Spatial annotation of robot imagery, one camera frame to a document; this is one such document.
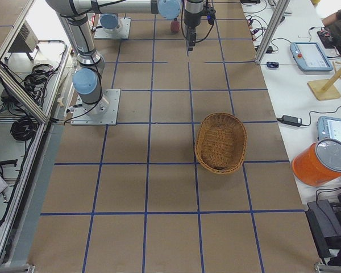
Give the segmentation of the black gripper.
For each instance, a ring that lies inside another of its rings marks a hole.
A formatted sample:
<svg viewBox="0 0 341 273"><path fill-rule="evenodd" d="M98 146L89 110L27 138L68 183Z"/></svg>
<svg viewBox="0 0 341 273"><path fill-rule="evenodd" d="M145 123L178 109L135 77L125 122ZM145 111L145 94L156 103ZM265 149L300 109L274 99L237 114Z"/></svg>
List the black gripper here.
<svg viewBox="0 0 341 273"><path fill-rule="evenodd" d="M203 13L203 1L185 0L184 1L184 23L187 27L188 51L192 51L196 45L197 33L192 28L196 28Z"/></svg>

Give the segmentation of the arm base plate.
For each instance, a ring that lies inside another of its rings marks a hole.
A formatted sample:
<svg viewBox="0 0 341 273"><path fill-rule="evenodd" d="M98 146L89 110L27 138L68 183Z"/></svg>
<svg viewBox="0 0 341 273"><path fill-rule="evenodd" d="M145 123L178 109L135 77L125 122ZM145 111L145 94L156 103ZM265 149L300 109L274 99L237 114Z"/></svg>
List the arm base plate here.
<svg viewBox="0 0 341 273"><path fill-rule="evenodd" d="M94 109L93 106L83 104L81 97L77 96L77 103L80 107L74 109L73 119L70 124L73 126L102 126L117 124L118 108L120 101L120 89L106 89L103 97Z"/></svg>
<svg viewBox="0 0 341 273"><path fill-rule="evenodd" d="M95 29L98 40L126 40L130 34L131 18L120 18L116 14L103 14Z"/></svg>

